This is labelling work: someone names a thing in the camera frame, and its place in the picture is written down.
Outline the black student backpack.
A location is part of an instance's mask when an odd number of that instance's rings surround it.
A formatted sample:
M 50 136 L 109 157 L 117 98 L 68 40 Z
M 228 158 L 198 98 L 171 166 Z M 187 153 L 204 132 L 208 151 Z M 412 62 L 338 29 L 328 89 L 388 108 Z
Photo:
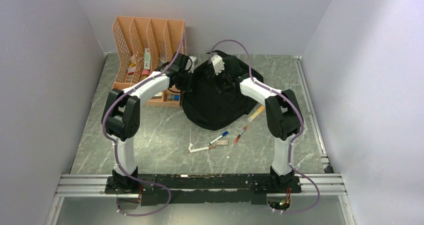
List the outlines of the black student backpack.
M 208 61 L 195 68 L 191 91 L 183 93 L 182 108 L 186 117 L 197 126 L 217 131 L 249 114 L 257 101 L 240 90 L 240 83 L 250 77 L 249 66 L 223 51 L 214 50 L 212 53 L 228 64 L 219 74 Z

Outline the red pen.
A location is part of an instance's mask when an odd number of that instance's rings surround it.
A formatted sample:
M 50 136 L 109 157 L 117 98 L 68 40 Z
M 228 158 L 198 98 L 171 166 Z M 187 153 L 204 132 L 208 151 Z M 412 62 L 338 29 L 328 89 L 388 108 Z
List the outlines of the red pen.
M 240 131 L 240 133 L 237 135 L 237 137 L 234 139 L 233 143 L 232 143 L 232 149 L 237 145 L 239 139 L 241 138 L 241 136 L 245 133 L 245 131 L 247 130 L 248 126 L 245 125 L 243 127 L 243 129 Z

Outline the blue white marker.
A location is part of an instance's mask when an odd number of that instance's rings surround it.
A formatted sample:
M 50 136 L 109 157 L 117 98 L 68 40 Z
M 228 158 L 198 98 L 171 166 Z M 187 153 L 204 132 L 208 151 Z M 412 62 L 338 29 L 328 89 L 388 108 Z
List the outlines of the blue white marker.
M 208 145 L 208 146 L 213 145 L 215 142 L 217 142 L 218 140 L 220 140 L 221 138 L 225 137 L 225 136 L 226 136 L 226 135 L 228 135 L 228 134 L 229 134 L 229 132 L 228 132 L 228 131 L 223 132 L 220 136 L 218 136 L 218 137 L 217 137 L 217 138 L 215 138 L 214 140 L 210 141 L 207 145 Z

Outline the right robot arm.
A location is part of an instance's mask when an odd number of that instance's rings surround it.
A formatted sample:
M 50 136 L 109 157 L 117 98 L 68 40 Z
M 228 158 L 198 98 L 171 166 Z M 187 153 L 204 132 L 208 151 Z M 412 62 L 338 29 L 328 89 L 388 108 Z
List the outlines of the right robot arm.
M 274 136 L 274 158 L 270 173 L 275 183 L 287 183 L 295 173 L 292 164 L 293 143 L 304 131 L 304 119 L 294 92 L 272 88 L 248 74 L 236 78 L 226 75 L 223 81 L 265 107 L 267 127 Z

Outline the yellow highlighter pen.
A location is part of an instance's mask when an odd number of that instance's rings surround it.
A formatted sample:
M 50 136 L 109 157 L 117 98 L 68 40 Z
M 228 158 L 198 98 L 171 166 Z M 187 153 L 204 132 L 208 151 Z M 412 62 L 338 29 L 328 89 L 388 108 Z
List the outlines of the yellow highlighter pen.
M 263 111 L 265 110 L 265 107 L 261 105 L 255 112 L 253 112 L 247 121 L 251 123 L 253 120 L 255 120 Z

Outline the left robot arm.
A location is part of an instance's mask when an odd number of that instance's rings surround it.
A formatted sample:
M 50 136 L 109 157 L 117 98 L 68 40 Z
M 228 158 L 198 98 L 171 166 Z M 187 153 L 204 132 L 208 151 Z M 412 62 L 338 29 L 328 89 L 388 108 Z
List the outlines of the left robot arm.
M 190 87 L 196 58 L 175 53 L 170 62 L 157 67 L 142 81 L 123 90 L 112 89 L 101 118 L 102 132 L 112 142 L 114 167 L 112 182 L 124 191 L 138 187 L 134 136 L 140 127 L 141 107 L 154 95 L 171 87 Z

